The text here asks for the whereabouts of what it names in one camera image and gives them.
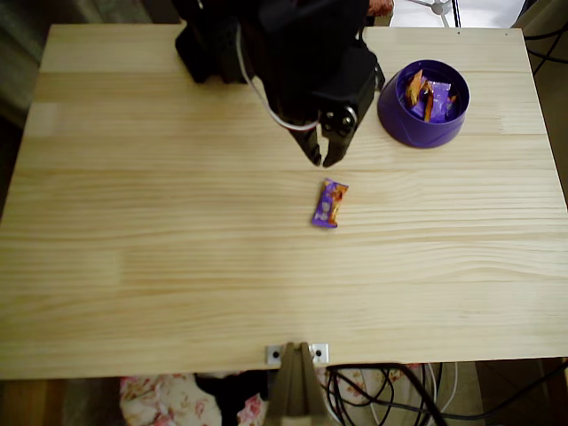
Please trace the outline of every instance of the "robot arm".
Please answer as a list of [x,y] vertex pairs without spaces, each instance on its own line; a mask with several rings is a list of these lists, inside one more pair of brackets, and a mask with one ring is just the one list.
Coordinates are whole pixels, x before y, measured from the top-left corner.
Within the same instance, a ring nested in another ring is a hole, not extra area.
[[376,56],[356,38],[368,0],[174,0],[174,5],[187,21],[177,52],[197,83],[210,75],[243,83],[242,69],[248,78],[258,75],[270,109],[284,124],[314,123],[304,131],[288,129],[310,161],[321,164],[316,122],[329,139],[323,166],[342,160],[375,87],[384,83]]

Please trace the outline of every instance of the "candy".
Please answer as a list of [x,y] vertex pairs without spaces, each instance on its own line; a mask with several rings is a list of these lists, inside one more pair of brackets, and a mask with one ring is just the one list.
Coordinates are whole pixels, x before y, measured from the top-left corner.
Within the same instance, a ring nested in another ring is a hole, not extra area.
[[414,74],[414,77],[408,87],[406,88],[406,99],[411,107],[418,103],[418,96],[422,86],[422,70]]
[[447,97],[451,87],[452,84],[449,83],[432,82],[431,122],[446,122]]
[[453,119],[455,96],[450,97],[452,84],[428,80],[419,71],[406,87],[406,100],[410,112],[425,122],[448,122]]
[[339,184],[331,179],[323,181],[318,206],[313,214],[312,223],[314,225],[323,226],[324,228],[337,227],[335,216],[348,188],[347,185]]

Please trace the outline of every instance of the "pink floral cloth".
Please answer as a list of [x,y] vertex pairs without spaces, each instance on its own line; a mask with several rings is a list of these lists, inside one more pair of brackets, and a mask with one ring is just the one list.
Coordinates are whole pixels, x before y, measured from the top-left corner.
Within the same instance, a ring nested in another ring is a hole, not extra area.
[[[366,388],[359,370],[343,370],[361,389]],[[322,385],[322,393],[327,403],[326,391],[328,373],[325,368],[317,368],[316,376]],[[389,378],[396,382],[402,373],[391,371]],[[383,383],[379,371],[366,373],[367,386],[376,389]],[[338,381],[344,398],[358,403],[364,397],[347,382]],[[249,398],[245,407],[239,411],[239,426],[261,426],[266,416],[268,403],[256,394]],[[195,383],[193,374],[132,376],[121,379],[121,409],[129,426],[220,426],[221,412],[212,395],[201,390]]]

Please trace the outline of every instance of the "white cable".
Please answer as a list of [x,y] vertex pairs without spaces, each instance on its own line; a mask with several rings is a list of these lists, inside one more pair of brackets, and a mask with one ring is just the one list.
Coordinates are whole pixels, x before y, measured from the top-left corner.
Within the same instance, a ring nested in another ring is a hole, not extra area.
[[[363,377],[363,384],[365,385],[365,392],[369,393],[369,389],[367,387],[367,381],[365,380],[365,375],[363,374],[363,370],[360,369],[359,370],[361,372],[361,377]],[[369,406],[371,407],[371,414],[373,415],[373,418],[375,419],[376,424],[381,424],[381,421],[379,420],[379,416],[376,415],[375,412],[375,408],[373,407],[373,403],[369,404]]]
[[284,120],[282,120],[280,117],[278,117],[274,111],[272,111],[270,109],[270,105],[268,105],[268,102],[266,102],[266,100],[264,100],[263,95],[260,93],[260,91],[258,90],[258,88],[255,86],[254,83],[252,83],[249,79],[249,75],[247,74],[247,70],[245,69],[245,61],[242,58],[242,50],[241,50],[241,38],[242,38],[242,32],[241,32],[241,25],[239,25],[237,27],[237,58],[239,58],[239,66],[241,67],[241,73],[242,76],[245,78],[246,82],[248,83],[248,85],[250,87],[253,88],[253,90],[256,92],[258,98],[260,99],[260,101],[263,104],[264,109],[268,112],[268,114],[270,114],[270,116],[272,117],[272,119],[277,122],[280,126],[288,129],[288,130],[295,130],[295,131],[308,131],[308,130],[313,130],[317,127],[318,122],[311,122],[309,124],[305,124],[303,126],[296,126],[295,124],[290,124],[289,122],[285,122]]
[[[452,389],[452,394],[450,395],[450,398],[447,400],[447,402],[440,410],[440,413],[444,413],[445,410],[450,406],[450,404],[454,400],[455,392],[457,391],[457,389],[458,389],[458,363],[454,362],[454,388]],[[427,426],[431,426],[433,422],[434,422],[433,420],[430,420]]]
[[434,375],[434,369],[432,368],[432,365],[431,365],[430,362],[427,364],[427,366],[428,366],[428,369],[430,370],[430,375],[432,376],[432,385],[434,386],[434,393],[433,393],[434,398],[433,398],[433,400],[434,400],[434,402],[436,402],[436,399],[438,397],[438,389],[437,389],[437,386],[436,386],[436,376]]

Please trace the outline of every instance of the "black wire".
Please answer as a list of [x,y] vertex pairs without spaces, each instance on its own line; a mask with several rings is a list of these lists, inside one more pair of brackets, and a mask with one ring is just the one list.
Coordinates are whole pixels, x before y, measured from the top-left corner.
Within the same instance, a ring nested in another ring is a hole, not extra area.
[[462,27],[462,17],[460,16],[460,6],[458,5],[458,0],[455,0],[455,12],[458,15],[458,25]]
[[[440,384],[442,383],[442,372],[443,372],[443,370],[444,370],[444,363],[440,362],[440,368],[438,370],[438,377],[436,377],[436,389],[438,389],[438,395],[440,393]],[[426,417],[424,418],[424,420],[422,420],[422,423],[420,424],[420,426],[426,426],[428,424],[429,420],[430,420],[430,416],[428,414],[426,414]]]
[[353,422],[353,420],[349,416],[349,413],[347,413],[347,408],[345,408],[345,403],[343,402],[343,399],[341,398],[341,391],[339,390],[339,381],[337,380],[337,375],[334,375],[334,390],[336,391],[335,401],[337,401],[339,399],[339,402],[341,404],[341,409],[338,409],[338,410],[340,412],[343,410],[343,413],[345,413],[345,417],[347,417],[347,420],[349,421],[349,423],[351,423],[351,426],[355,426],[355,423]]
[[[560,34],[558,34],[556,36],[555,41],[552,43],[552,45],[550,46],[550,49],[548,49],[547,51],[547,58],[550,58],[550,55],[552,54],[553,50],[555,49],[556,45],[558,44],[558,42],[560,41],[560,39],[562,38],[562,34],[564,33],[564,31],[566,31],[568,29],[568,22],[566,22],[564,24],[564,26],[562,27]],[[544,65],[544,63],[547,61],[547,59],[543,59],[540,61],[540,64],[534,69],[534,71],[532,72],[532,76],[535,76],[536,73],[539,72],[540,68]]]
[[[379,389],[379,391],[376,393],[376,395],[373,398],[379,398],[381,396],[381,394],[384,391],[384,388],[387,385],[387,376],[384,373],[384,370],[381,370],[381,372],[384,375],[384,380],[383,380],[383,385],[381,386],[381,389]],[[323,384],[320,384],[319,386],[321,386],[322,388],[327,390],[327,402],[329,402],[330,406],[331,406],[331,377],[332,375],[335,374],[334,372],[329,372],[329,381],[327,381],[327,386],[324,386]],[[348,399],[345,399],[343,401],[345,404],[347,404],[348,406],[370,406],[371,404],[373,404],[373,401],[371,399],[367,399],[366,402],[362,402],[362,403],[358,403],[358,402],[351,402]]]
[[[402,371],[405,374],[405,376],[408,378],[410,383],[414,386],[414,388],[424,398],[424,403],[426,404],[427,410],[423,410],[423,412],[424,413],[430,413],[432,418],[434,419],[434,422],[438,426],[446,426],[446,421],[442,417],[440,410],[436,406],[436,403],[432,400],[428,391],[425,390],[422,387],[420,380],[418,380],[418,378],[414,375],[414,373],[410,370],[410,368],[408,368],[404,364],[399,364],[399,363],[396,363],[396,362],[385,362],[385,363],[381,363],[381,364],[368,364],[368,365],[346,364],[346,365],[342,365],[342,366],[328,367],[327,369],[337,370],[337,369],[342,369],[342,368],[374,368],[374,369],[390,368],[390,369],[397,369],[397,370]],[[366,398],[372,398],[373,401],[376,404],[379,404],[379,405],[382,405],[382,406],[394,406],[394,407],[398,407],[398,408],[410,407],[411,411],[420,412],[420,409],[415,407],[415,406],[407,406],[405,404],[398,404],[396,402],[391,403],[391,402],[387,402],[387,401],[382,401],[378,398],[373,398],[368,393],[366,393],[364,390],[362,390],[356,383],[354,383],[353,380],[345,377],[344,375],[342,375],[339,372],[337,372],[337,375],[339,377],[341,377],[343,380],[345,380],[348,384],[350,384],[353,387],[353,389],[359,391],[359,393],[361,395],[365,396]]]
[[543,38],[554,37],[554,36],[557,36],[557,35],[565,33],[565,32],[566,32],[566,28],[562,27],[560,29],[557,29],[556,31],[551,31],[551,32],[546,33],[546,34],[525,35],[525,40],[542,40]]
[[[390,403],[392,404],[392,402],[394,401],[394,386],[392,386],[392,382],[391,379],[389,378],[389,373],[391,371],[387,370],[386,374],[383,371],[384,374],[384,378],[385,380],[389,383],[389,387],[390,387]],[[378,426],[383,426],[384,423],[387,421],[387,417],[389,417],[389,414],[391,413],[392,406],[388,406],[387,407],[387,411],[385,412],[383,419],[381,420],[381,422],[379,423]]]
[[[426,389],[426,365],[422,364],[422,386]],[[420,409],[424,407],[424,398],[420,400]],[[418,413],[416,415],[416,420],[414,421],[414,426],[418,426],[420,423],[420,418],[422,417],[422,413]]]
[[[387,364],[378,364],[378,365],[370,365],[370,366],[366,366],[366,365],[359,365],[359,366],[353,366],[353,365],[349,365],[347,366],[347,368],[385,368]],[[338,368],[346,368],[346,366],[336,366]],[[544,382],[546,382],[548,379],[550,379],[551,377],[558,375],[559,373],[562,373],[566,368],[568,368],[568,361],[565,361],[560,367],[555,368],[554,370],[552,370],[550,373],[548,373],[547,375],[542,376],[540,379],[535,380],[534,382],[528,384],[527,386],[525,386],[523,389],[519,390],[518,392],[516,392],[515,394],[513,394],[512,396],[510,396],[509,398],[505,399],[503,402],[501,402],[498,406],[496,406],[495,408],[493,408],[492,410],[489,410],[485,413],[482,414],[474,414],[474,415],[462,415],[462,414],[449,414],[449,413],[442,413],[441,417],[444,417],[446,419],[454,419],[454,420],[464,420],[464,421],[475,421],[475,420],[484,420],[487,419],[489,417],[493,417],[494,415],[496,415],[497,413],[499,413],[503,408],[505,408],[506,406],[509,406],[511,403],[515,402],[518,398],[523,397],[525,394],[529,393],[530,391],[532,391],[533,389],[537,388],[538,386],[540,386],[541,384],[543,384]],[[412,374],[412,372],[410,372],[411,375],[413,375],[414,379],[416,381],[418,381],[418,379],[416,379],[416,377],[414,376],[414,374]],[[359,393],[361,393],[361,395],[363,395],[365,398],[370,398],[372,399],[376,404],[380,405],[380,406],[392,406],[393,408],[400,408],[403,410],[407,410],[407,411],[414,411],[415,413],[425,413],[427,414],[430,410],[429,402],[432,402],[430,395],[428,395],[428,392],[426,392],[426,395],[428,396],[428,398],[425,399],[426,401],[426,406],[428,406],[428,409],[421,409],[418,408],[416,406],[408,406],[406,404],[399,404],[397,402],[393,402],[390,403],[388,401],[383,401],[377,398],[373,398],[372,396],[370,396],[369,394],[367,394],[366,392],[364,392],[357,384],[355,384],[352,380],[348,379],[347,377],[342,377],[348,384],[350,384],[353,389],[355,389],[356,391],[359,391]],[[414,384],[413,379],[410,379],[410,376],[408,376],[408,379]],[[416,389],[418,391],[421,391],[423,388],[416,387]]]
[[455,0],[452,0],[452,10],[454,11],[455,27],[458,28],[460,26],[460,21],[458,21],[458,8]]
[[[558,42],[560,41],[560,38],[562,37],[562,33],[560,33],[559,35],[556,36],[555,41],[552,43],[552,45],[550,46],[550,49],[548,49],[547,51],[547,58],[550,58],[550,54],[552,53],[552,51],[554,50],[554,48],[556,47],[556,45],[558,44]],[[539,72],[540,68],[544,65],[544,63],[547,61],[546,58],[542,59],[540,61],[540,64],[534,69],[534,71],[532,72],[532,76],[535,76],[536,73]]]
[[331,373],[329,373],[329,377],[327,379],[327,392],[326,393],[327,393],[327,403],[329,404],[329,409],[335,413],[335,416],[340,421],[342,426],[345,426],[345,421],[343,420],[343,417],[337,413],[338,411],[340,411],[339,406],[336,406],[337,409],[335,410],[333,404],[331,404]]
[[534,55],[538,58],[543,58],[543,59],[549,60],[550,62],[558,62],[559,64],[568,64],[568,59],[554,58],[552,56],[548,56],[548,55],[544,55],[542,53],[538,53],[537,51],[532,51],[531,49],[527,49],[526,51],[528,51],[529,53],[531,53],[532,55]]

